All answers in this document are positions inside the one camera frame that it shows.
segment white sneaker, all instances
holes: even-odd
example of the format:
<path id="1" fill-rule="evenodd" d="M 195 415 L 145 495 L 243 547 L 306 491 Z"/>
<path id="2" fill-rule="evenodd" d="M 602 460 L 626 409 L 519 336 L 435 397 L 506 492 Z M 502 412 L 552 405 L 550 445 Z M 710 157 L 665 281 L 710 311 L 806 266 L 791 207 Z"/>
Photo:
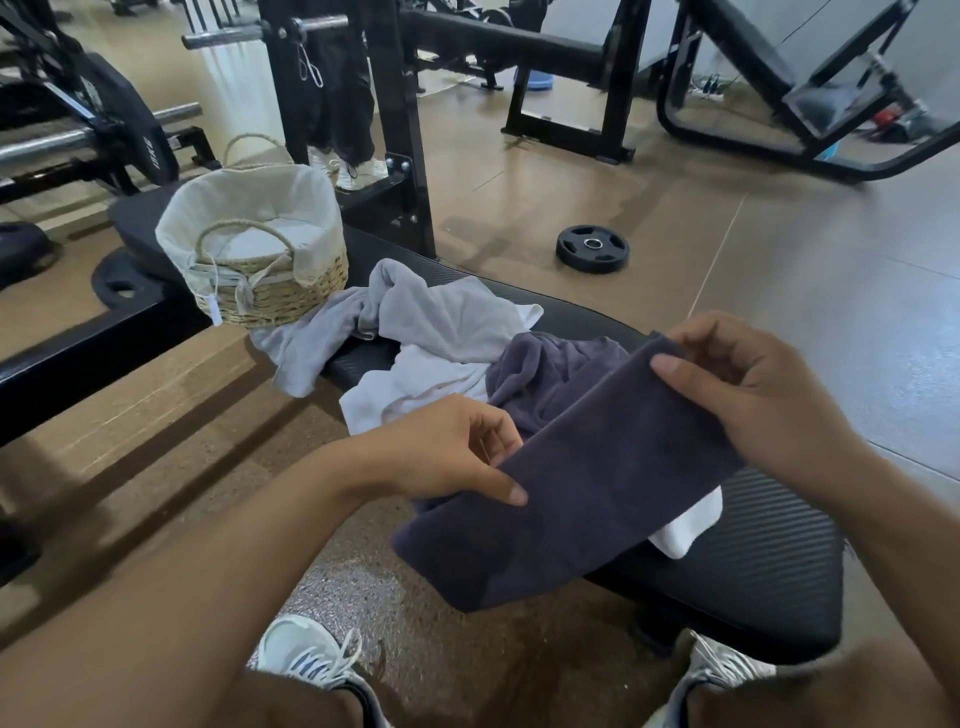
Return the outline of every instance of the white sneaker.
<path id="1" fill-rule="evenodd" d="M 363 638 L 355 629 L 347 632 L 340 645 L 319 622 L 284 615 L 274 619 L 260 638 L 256 669 L 292 677 L 322 690 L 347 687 L 354 694 L 361 693 L 364 714 L 372 714 L 378 728 L 391 728 L 373 689 L 352 669 L 362 648 Z"/>
<path id="2" fill-rule="evenodd" d="M 343 164 L 337 157 L 337 153 L 332 149 L 325 152 L 319 147 L 307 145 L 306 154 L 310 158 L 310 166 L 319 169 L 328 177 L 340 169 L 340 165 Z"/>
<path id="3" fill-rule="evenodd" d="M 777 668 L 773 665 L 747 657 L 709 637 L 693 636 L 696 642 L 690 652 L 686 675 L 674 688 L 667 704 L 650 716 L 643 728 L 681 728 L 686 696 L 698 685 L 709 683 L 731 690 L 751 680 L 777 675 Z"/>
<path id="4" fill-rule="evenodd" d="M 358 167 L 342 162 L 340 174 L 337 175 L 337 187 L 345 192 L 353 192 L 385 180 L 389 174 L 387 162 L 383 159 L 368 159 Z"/>

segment black cushion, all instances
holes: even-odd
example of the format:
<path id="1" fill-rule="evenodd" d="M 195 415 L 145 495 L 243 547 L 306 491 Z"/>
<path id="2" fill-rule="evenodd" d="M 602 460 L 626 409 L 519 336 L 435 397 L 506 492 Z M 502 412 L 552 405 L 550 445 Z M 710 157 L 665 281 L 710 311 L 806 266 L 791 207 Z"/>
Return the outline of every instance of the black cushion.
<path id="1" fill-rule="evenodd" d="M 729 0 L 684 0 L 694 21 L 768 103 L 797 85 L 773 44 Z"/>
<path id="2" fill-rule="evenodd" d="M 151 195 L 152 201 L 144 200 Z M 113 204 L 110 218 L 132 253 L 156 262 L 156 219 L 170 190 Z M 144 214 L 152 210 L 150 219 Z M 345 228 L 348 285 L 365 285 L 376 262 L 390 257 L 430 285 L 467 275 L 367 233 Z M 609 336 L 627 350 L 647 336 L 608 316 L 567 301 L 484 279 L 497 296 L 539 303 L 536 329 L 567 339 Z M 351 339 L 324 376 L 342 389 L 370 370 L 390 369 L 399 344 Z M 611 453 L 629 456 L 629 453 Z M 756 471 L 724 484 L 724 512 L 684 559 L 668 559 L 650 544 L 627 551 L 590 579 L 631 599 L 655 602 L 685 624 L 760 660 L 786 665 L 813 660 L 840 640 L 843 539 L 832 521 Z"/>

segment forearm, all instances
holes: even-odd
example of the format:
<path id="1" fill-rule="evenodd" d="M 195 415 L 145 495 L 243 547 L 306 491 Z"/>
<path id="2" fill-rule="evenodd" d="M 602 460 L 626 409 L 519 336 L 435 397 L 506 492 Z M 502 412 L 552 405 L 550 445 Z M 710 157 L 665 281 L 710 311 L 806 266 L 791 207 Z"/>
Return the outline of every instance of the forearm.
<path id="1" fill-rule="evenodd" d="M 879 456 L 829 498 L 827 510 L 960 715 L 960 516 Z"/>
<path id="2" fill-rule="evenodd" d="M 318 450 L 0 655 L 0 725 L 201 726 L 337 527 L 356 461 Z"/>

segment right hand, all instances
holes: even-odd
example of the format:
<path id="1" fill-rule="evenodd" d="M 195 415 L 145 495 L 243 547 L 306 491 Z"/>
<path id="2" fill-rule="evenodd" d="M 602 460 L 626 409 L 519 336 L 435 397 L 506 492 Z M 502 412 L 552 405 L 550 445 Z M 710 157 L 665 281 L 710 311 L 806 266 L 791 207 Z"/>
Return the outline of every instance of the right hand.
<path id="1" fill-rule="evenodd" d="M 657 354 L 654 372 L 712 412 L 757 469 L 820 500 L 877 456 L 793 347 L 731 314 L 709 312 L 669 332 L 689 361 Z"/>

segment black pants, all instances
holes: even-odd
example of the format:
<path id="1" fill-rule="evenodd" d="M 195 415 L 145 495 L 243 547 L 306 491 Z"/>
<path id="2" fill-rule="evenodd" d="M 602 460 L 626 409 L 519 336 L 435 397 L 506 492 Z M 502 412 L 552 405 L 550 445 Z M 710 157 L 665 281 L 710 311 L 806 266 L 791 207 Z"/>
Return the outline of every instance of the black pants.
<path id="1" fill-rule="evenodd" d="M 297 3 L 300 17 L 347 14 L 349 4 L 350 0 L 300 0 Z M 332 147 L 343 161 L 354 167 L 373 157 L 370 67 L 363 37 L 356 25 L 307 37 L 304 47 L 323 76 L 324 87 L 317 88 L 309 73 L 306 80 L 301 81 L 307 144 L 323 150 Z"/>

